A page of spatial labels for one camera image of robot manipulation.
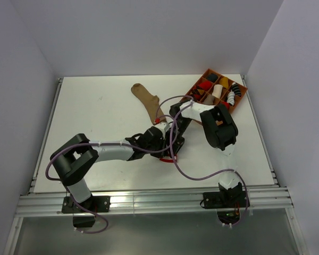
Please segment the red white striped sock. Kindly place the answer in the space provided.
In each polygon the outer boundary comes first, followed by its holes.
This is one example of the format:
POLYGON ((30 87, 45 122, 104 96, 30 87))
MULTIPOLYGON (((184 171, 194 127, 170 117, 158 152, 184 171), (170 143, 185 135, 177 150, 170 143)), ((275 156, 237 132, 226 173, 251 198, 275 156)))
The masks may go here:
POLYGON ((159 160, 165 163, 174 163, 174 161, 177 161, 177 157, 174 157, 174 158, 163 157, 163 158, 160 158, 159 160))

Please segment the tan brown sock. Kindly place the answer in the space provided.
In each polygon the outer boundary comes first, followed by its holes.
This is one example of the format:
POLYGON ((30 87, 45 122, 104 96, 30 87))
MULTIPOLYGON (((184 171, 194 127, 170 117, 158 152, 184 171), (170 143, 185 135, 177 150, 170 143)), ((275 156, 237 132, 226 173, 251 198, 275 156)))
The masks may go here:
POLYGON ((155 123, 167 122, 163 111, 160 108, 160 99, 157 95, 152 95, 142 84, 135 83, 131 87, 131 92, 145 107, 150 121, 155 123))

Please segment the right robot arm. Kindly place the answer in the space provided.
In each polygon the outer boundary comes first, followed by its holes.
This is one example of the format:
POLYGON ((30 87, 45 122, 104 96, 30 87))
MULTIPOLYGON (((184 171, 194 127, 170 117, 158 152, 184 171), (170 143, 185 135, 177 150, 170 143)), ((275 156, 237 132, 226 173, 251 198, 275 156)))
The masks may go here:
POLYGON ((205 138, 212 148, 229 152, 237 141, 238 128, 227 108, 224 105, 208 106, 190 100, 172 105, 170 116, 173 122, 166 133, 165 145, 179 173, 192 181, 204 181, 218 175, 220 203, 225 207, 233 206, 238 199, 248 202, 247 186, 235 169, 226 168, 207 176, 192 177, 183 172, 174 157, 184 144, 182 135, 192 120, 202 123, 205 138))

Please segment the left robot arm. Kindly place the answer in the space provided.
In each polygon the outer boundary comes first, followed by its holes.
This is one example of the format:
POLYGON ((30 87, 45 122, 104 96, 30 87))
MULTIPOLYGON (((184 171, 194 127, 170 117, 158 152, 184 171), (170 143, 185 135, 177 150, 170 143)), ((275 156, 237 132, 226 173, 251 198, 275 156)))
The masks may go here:
POLYGON ((169 124, 162 122, 153 125, 145 133, 106 143, 94 143, 79 133, 50 156, 50 164, 74 198, 74 206, 80 212, 87 212, 92 208, 94 199, 84 176, 92 165, 110 160, 132 161, 146 154, 160 154, 164 151, 168 130, 169 124))

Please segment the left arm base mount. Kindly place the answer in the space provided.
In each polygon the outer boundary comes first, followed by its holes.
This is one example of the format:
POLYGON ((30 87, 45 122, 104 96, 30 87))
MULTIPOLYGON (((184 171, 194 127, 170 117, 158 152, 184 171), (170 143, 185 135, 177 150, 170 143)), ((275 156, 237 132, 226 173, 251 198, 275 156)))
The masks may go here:
POLYGON ((108 213, 110 210, 111 197, 107 195, 91 196, 82 203, 75 203, 72 196, 66 196, 63 199, 61 213, 79 214, 90 213, 91 216, 73 216, 72 222, 75 228, 86 229, 93 227, 98 213, 108 213))

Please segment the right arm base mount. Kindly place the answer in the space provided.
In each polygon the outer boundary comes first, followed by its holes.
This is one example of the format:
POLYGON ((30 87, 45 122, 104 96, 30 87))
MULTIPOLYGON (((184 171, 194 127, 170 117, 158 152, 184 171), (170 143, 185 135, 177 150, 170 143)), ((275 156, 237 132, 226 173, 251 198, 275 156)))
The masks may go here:
POLYGON ((240 182, 228 189, 219 185, 219 191, 204 192, 199 204, 203 209, 225 209, 218 211, 217 217, 222 224, 231 227, 241 220, 240 209, 244 209, 245 212, 249 209, 250 202, 247 195, 240 182))

